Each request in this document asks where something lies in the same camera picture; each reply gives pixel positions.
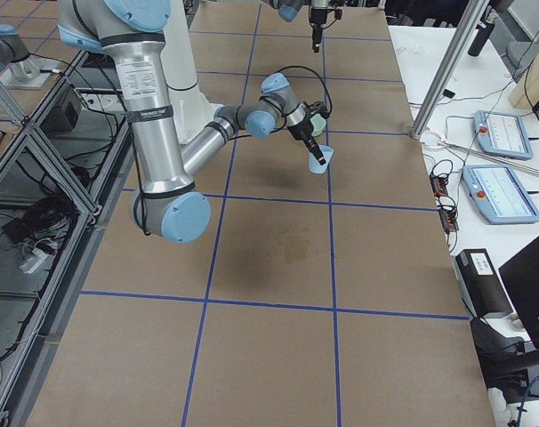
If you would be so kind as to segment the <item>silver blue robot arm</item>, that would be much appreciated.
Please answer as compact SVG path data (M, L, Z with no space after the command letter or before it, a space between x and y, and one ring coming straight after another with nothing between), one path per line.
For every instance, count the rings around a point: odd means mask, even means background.
M58 7L65 44L104 53L115 63L125 119L141 155L144 179L133 201L133 219L143 232L174 243L192 242L204 233L211 207L195 190L194 176L240 131L263 139L283 121L308 149L310 170L322 173L328 167L333 152L315 141L310 107L279 72L265 78L254 105L219 107L192 140L179 144L175 126L201 117L194 106L177 107L176 91L169 87L181 83L193 92L197 82L180 1L60 1Z
M307 6L309 8L309 24L312 29L311 47L314 53L319 53L323 41L324 31L330 27L327 23L328 15L334 15L334 24L342 18L343 1L329 0L263 0L272 9L278 12L278 16L285 22L293 22L300 10Z

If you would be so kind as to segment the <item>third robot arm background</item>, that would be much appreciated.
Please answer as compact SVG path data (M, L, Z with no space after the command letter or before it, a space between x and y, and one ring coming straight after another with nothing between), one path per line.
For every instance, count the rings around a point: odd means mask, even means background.
M15 27L0 24L0 80L11 89L39 90L47 75L35 59Z

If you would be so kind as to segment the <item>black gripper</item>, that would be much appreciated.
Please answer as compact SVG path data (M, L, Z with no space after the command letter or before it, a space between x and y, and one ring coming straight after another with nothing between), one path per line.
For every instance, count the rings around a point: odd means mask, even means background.
M311 135L313 127L310 118L317 113L325 119L329 118L330 113L323 101L315 101L311 104L300 103L291 114L287 115L287 129L295 140L305 144L318 165L324 165L326 163L325 155L319 149L315 137Z
M334 15L334 21L326 25L327 16L329 13ZM322 42L323 31L326 28L332 26L337 20L342 18L342 9L341 8L314 8L310 7L309 12L309 23L312 28L312 50L314 53L320 52L320 45Z

